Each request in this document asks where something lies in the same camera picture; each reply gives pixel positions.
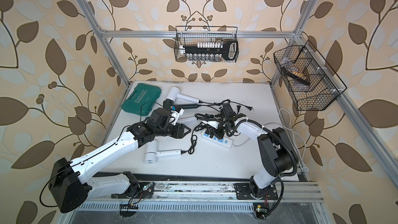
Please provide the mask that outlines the white blue power strip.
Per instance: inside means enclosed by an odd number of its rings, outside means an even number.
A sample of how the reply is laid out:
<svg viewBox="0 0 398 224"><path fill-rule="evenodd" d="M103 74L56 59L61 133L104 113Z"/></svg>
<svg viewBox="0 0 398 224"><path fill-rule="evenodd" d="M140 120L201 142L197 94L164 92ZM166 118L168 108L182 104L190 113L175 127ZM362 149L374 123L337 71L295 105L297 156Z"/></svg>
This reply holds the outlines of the white blue power strip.
<svg viewBox="0 0 398 224"><path fill-rule="evenodd" d="M216 136L210 137L209 134L206 134L206 131L202 131L201 137L203 138L203 140L208 141L212 144L217 144L225 149L231 149L233 144L233 140L228 138L218 139Z"/></svg>

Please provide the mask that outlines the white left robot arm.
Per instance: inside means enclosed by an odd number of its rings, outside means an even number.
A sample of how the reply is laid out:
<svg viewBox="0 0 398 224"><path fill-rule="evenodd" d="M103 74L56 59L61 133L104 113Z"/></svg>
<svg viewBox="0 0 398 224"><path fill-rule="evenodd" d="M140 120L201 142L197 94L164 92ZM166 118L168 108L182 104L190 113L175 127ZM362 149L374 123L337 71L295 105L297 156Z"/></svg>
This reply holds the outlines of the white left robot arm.
<svg viewBox="0 0 398 224"><path fill-rule="evenodd" d="M183 112L176 106L169 110L158 108L144 121L124 127L117 138L96 150L71 161L62 158L55 162L45 187L51 192L56 207L61 213L68 213L89 198L127 193L134 184L127 173L109 176L100 182L96 181L95 174L119 157L153 142L158 136L184 138L191 130L178 122Z"/></svg>

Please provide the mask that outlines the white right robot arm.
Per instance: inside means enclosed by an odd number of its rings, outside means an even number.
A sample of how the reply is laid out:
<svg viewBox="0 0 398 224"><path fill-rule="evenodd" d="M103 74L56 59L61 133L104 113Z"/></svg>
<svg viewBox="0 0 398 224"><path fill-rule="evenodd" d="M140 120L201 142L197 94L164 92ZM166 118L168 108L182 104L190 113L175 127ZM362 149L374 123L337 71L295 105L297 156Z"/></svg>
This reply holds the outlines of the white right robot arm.
<svg viewBox="0 0 398 224"><path fill-rule="evenodd" d="M236 121L232 130L227 123L220 120L204 123L211 126L210 137L218 133L221 133L222 137L231 137L235 132L239 132L257 142L262 168L249 180L249 193L253 198L264 198L267 191L282 178L297 174L299 159L283 128L270 130L251 119Z"/></svg>

